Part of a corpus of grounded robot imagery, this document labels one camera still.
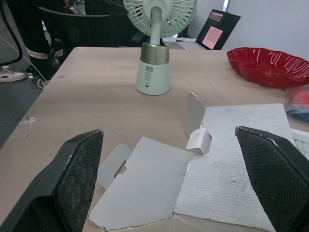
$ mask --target cardboard flap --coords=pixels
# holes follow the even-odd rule
[[[169,232],[261,232],[261,230],[174,214]]]
[[[206,128],[200,128],[192,132],[187,144],[187,149],[198,149],[199,152],[196,154],[205,155],[209,152],[211,146],[211,135],[208,133]]]
[[[194,93],[187,96],[187,111],[183,121],[183,132],[190,137],[193,131],[200,128],[206,107],[198,100]]]
[[[118,172],[122,164],[128,160],[132,151],[124,144],[118,145],[114,151],[107,157],[105,162],[98,169],[97,181],[106,190],[114,181],[114,176]]]
[[[142,138],[89,220],[110,230],[171,218],[192,155]]]
[[[175,212],[218,222],[274,231],[251,187],[236,126],[268,131],[295,144],[282,104],[207,107],[203,127],[210,151],[193,157]]]

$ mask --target white paper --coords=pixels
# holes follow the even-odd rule
[[[212,135],[210,151],[194,156],[175,212],[274,232],[251,187],[236,126],[268,131],[295,144],[282,104],[207,107],[203,127]]]
[[[89,220],[111,230],[171,218],[192,155],[142,138]]]

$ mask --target black cable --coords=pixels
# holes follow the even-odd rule
[[[13,37],[13,39],[15,41],[15,44],[16,44],[18,52],[19,52],[19,57],[17,59],[15,59],[15,60],[12,60],[12,61],[8,61],[8,62],[5,62],[5,63],[0,63],[0,66],[16,63],[16,62],[20,61],[23,58],[23,50],[21,49],[20,43],[19,43],[18,39],[16,38],[12,28],[9,25],[9,22],[8,22],[6,16],[5,16],[5,13],[4,13],[4,7],[3,6],[4,6],[4,1],[0,0],[0,13],[1,13],[1,16],[3,18],[4,24],[8,28],[11,36]]]

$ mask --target reflective stripe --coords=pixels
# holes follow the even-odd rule
[[[58,57],[63,56],[63,49],[56,51],[56,56],[58,56]]]
[[[28,55],[31,57],[34,57],[36,59],[48,59],[48,54],[47,53],[39,53],[39,52],[34,52],[26,48]]]

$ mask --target red plastic tray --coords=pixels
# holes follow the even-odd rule
[[[309,62],[284,52],[242,47],[227,52],[232,68],[262,86],[290,88],[309,84]]]

